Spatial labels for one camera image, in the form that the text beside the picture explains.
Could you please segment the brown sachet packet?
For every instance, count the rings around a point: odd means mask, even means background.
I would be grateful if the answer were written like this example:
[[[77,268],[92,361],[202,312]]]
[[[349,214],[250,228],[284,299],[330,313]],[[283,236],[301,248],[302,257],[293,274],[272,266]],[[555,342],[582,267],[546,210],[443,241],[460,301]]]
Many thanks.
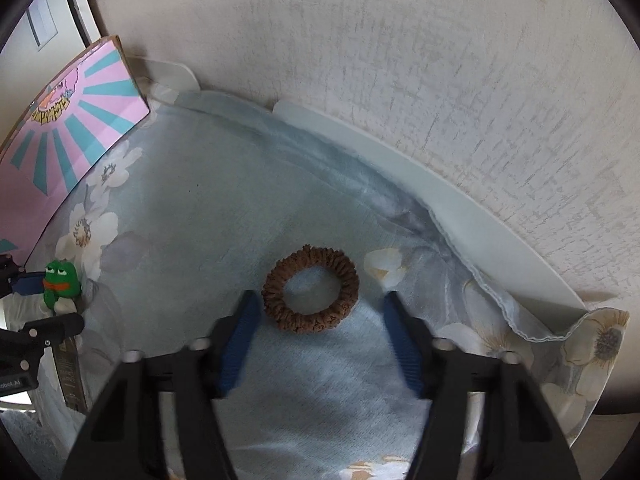
[[[72,411],[87,414],[88,404],[80,374],[75,338],[64,339],[52,349],[52,353],[65,405]]]

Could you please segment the green frog toy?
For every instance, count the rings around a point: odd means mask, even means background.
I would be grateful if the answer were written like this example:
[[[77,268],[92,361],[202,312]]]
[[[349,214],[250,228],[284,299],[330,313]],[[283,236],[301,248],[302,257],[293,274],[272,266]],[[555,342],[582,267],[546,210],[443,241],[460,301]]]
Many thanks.
[[[47,264],[43,278],[43,302],[52,315],[76,313],[81,284],[74,264],[53,260]]]

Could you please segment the pink teal cardboard box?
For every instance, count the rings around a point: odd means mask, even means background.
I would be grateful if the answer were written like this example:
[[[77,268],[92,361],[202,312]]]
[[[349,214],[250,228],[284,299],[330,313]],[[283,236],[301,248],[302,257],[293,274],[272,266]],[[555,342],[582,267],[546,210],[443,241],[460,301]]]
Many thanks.
[[[26,262],[78,182],[147,114],[118,37],[69,62],[2,144],[1,251]]]

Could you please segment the brown hair scrunchie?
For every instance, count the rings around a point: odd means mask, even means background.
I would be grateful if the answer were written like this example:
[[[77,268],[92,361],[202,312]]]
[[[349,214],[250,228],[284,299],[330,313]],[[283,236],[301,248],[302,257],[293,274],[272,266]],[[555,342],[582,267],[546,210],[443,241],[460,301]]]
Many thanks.
[[[344,321],[359,298],[356,266],[344,252],[305,245],[277,262],[262,286],[268,318],[280,330],[320,333]]]

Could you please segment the white tray under cloth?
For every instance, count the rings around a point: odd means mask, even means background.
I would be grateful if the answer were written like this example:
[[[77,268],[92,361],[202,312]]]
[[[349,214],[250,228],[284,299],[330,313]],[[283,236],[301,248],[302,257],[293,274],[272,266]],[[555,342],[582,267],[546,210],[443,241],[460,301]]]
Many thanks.
[[[152,248],[112,286],[126,310],[213,320],[274,260],[301,244],[333,246],[360,262],[407,245],[410,278],[473,274],[516,322],[554,332],[585,313],[573,289],[532,248],[455,186],[378,140],[290,103],[274,110],[204,91],[176,63],[129,62],[150,104],[130,223]]]

